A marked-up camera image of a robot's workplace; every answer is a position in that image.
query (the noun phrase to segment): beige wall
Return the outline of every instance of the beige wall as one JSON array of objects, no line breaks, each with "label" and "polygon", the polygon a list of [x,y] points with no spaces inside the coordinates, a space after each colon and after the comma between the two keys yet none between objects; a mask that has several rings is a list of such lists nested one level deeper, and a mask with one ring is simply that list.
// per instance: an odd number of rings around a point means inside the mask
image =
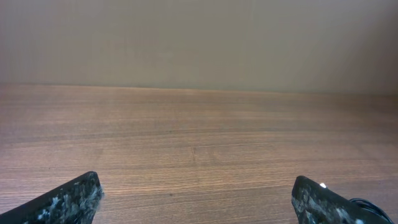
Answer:
[{"label": "beige wall", "polygon": [[398,93],[396,0],[2,0],[0,82]]}]

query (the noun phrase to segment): wood grain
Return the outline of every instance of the wood grain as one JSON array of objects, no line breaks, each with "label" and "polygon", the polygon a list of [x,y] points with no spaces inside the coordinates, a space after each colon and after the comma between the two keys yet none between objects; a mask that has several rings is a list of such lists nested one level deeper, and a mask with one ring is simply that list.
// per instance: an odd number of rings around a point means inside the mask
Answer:
[{"label": "wood grain", "polygon": [[297,223],[298,175],[398,222],[398,98],[0,86],[0,213],[95,170],[94,223]]}]

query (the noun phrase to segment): white speck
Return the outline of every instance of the white speck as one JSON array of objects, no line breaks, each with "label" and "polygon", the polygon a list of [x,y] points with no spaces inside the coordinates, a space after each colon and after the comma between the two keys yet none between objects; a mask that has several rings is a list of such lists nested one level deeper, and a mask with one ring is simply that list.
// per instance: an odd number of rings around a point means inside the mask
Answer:
[{"label": "white speck", "polygon": [[59,202],[58,197],[52,198],[52,204],[51,204],[50,210],[53,210],[55,208],[55,206],[57,206],[58,202]]},{"label": "white speck", "polygon": [[43,213],[41,215],[38,215],[37,219],[41,220],[43,218],[43,215],[45,215],[45,214],[48,214],[48,212],[45,209],[43,209]]},{"label": "white speck", "polygon": [[353,223],[354,220],[352,220],[347,211],[344,210],[343,208],[336,208],[336,212],[338,214],[338,216],[340,217],[340,220],[346,220],[347,223]]}]

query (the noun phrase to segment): wire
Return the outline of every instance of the wire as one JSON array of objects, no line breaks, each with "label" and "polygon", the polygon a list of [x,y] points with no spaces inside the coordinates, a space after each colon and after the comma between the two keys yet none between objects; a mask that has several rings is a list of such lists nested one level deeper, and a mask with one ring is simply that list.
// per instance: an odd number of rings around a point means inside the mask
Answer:
[{"label": "wire", "polygon": [[381,218],[385,219],[387,222],[394,224],[392,222],[392,220],[390,219],[390,217],[388,217],[388,215],[381,210],[381,208],[379,208],[377,205],[373,204],[372,202],[365,200],[365,199],[361,199],[361,198],[352,198],[350,199],[350,202],[355,203],[356,205],[358,205],[359,207],[380,216]]}]

